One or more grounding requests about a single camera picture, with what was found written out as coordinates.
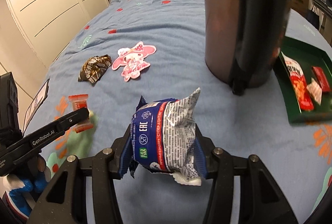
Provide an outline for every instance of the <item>green tray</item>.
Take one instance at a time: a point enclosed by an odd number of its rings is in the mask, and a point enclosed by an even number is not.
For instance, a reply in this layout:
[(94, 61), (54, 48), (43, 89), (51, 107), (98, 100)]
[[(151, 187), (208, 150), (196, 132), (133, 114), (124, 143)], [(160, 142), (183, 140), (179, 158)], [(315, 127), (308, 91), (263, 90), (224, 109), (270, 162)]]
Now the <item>green tray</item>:
[[(284, 38), (281, 51), (286, 56), (296, 60), (300, 64), (307, 84), (311, 83), (312, 77), (317, 81), (311, 67), (318, 66), (323, 69), (329, 85), (332, 88), (332, 61), (326, 52), (303, 41), (288, 37)], [(303, 111), (299, 107), (298, 100), (281, 53), (276, 60), (273, 70), (283, 93), (289, 123), (325, 121), (332, 119), (332, 93), (323, 93), (321, 105), (318, 105), (312, 99), (314, 109), (312, 111)]]

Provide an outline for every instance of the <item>pink cartoon character cutout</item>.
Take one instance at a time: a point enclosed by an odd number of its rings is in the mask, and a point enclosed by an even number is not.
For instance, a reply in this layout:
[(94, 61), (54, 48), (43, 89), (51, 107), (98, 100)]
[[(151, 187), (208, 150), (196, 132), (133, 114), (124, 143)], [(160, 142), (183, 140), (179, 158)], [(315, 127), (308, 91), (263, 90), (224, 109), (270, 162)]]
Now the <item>pink cartoon character cutout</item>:
[(156, 47), (153, 45), (144, 45), (142, 41), (131, 49), (122, 48), (117, 51), (119, 57), (113, 62), (112, 70), (117, 70), (120, 66), (124, 66), (121, 76), (127, 82), (130, 78), (136, 79), (140, 76), (141, 70), (150, 66), (145, 62), (144, 58), (153, 54)]

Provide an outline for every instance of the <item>small red wrapper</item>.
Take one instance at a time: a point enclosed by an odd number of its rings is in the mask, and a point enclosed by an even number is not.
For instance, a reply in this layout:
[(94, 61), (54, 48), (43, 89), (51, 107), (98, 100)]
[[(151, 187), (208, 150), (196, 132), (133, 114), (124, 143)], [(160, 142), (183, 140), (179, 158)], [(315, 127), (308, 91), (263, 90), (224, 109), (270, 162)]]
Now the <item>small red wrapper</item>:
[(322, 88), (323, 92), (330, 92), (330, 85), (327, 81), (327, 78), (325, 76), (325, 73), (321, 67), (312, 67), (313, 72), (315, 73), (318, 83), (320, 87)]
[(302, 71), (300, 64), (285, 56), (283, 53), (283, 59), (285, 60), (286, 67), (289, 71), (289, 78), (292, 82), (295, 95), (298, 99), (298, 104), (301, 110), (304, 111), (312, 111), (314, 109), (312, 100), (307, 90), (307, 82), (305, 81), (305, 77)]
[[(73, 105), (73, 111), (76, 111), (83, 107), (88, 108), (87, 103), (86, 103), (86, 100), (88, 99), (88, 97), (89, 97), (88, 94), (69, 96), (68, 99)], [(93, 128), (93, 124), (90, 122), (90, 118), (88, 118), (88, 119), (78, 123), (74, 127), (74, 130), (76, 133), (79, 133), (79, 132), (85, 131), (90, 128)]]

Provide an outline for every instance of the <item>hand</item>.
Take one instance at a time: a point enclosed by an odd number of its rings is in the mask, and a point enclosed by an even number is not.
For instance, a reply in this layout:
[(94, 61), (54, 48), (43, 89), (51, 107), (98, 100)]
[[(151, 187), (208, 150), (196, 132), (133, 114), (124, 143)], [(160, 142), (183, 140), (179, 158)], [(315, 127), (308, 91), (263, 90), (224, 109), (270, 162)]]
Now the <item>hand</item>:
[(23, 175), (9, 174), (3, 179), (9, 208), (20, 220), (26, 222), (35, 205), (30, 192), (42, 193), (51, 179), (51, 171), (42, 156), (37, 156), (38, 173), (34, 181)]

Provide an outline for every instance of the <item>snack package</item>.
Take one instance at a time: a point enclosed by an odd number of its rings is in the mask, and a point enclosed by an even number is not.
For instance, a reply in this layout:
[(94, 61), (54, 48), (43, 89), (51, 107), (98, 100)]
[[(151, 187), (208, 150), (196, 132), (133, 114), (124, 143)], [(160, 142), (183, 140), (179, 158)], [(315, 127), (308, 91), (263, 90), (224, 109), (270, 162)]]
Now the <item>snack package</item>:
[(195, 122), (193, 111), (200, 88), (182, 99), (147, 104), (143, 97), (132, 117), (133, 164), (151, 172), (171, 174), (180, 184), (201, 185), (194, 168)]
[(307, 91), (307, 83), (302, 71), (302, 68), (298, 62), (285, 56), (283, 53), (283, 59), (285, 60), (286, 67), (289, 71), (289, 77), (294, 87), (298, 104), (301, 110), (312, 111), (314, 109), (310, 95)]
[(109, 55), (90, 57), (83, 64), (78, 81), (89, 81), (94, 85), (111, 65), (112, 60)]
[(313, 72), (315, 73), (318, 83), (322, 88), (323, 92), (330, 92), (330, 85), (327, 81), (325, 73), (321, 67), (312, 67)]
[(315, 79), (311, 78), (311, 83), (307, 85), (307, 90), (312, 98), (320, 105), (322, 102), (322, 89)]
[[(73, 111), (76, 111), (83, 107), (88, 107), (86, 100), (88, 99), (88, 94), (82, 94), (82, 95), (72, 95), (68, 96), (68, 100), (72, 103)], [(90, 118), (82, 121), (81, 123), (78, 123), (74, 130), (76, 133), (85, 131), (87, 129), (93, 128), (93, 124), (90, 122)]]

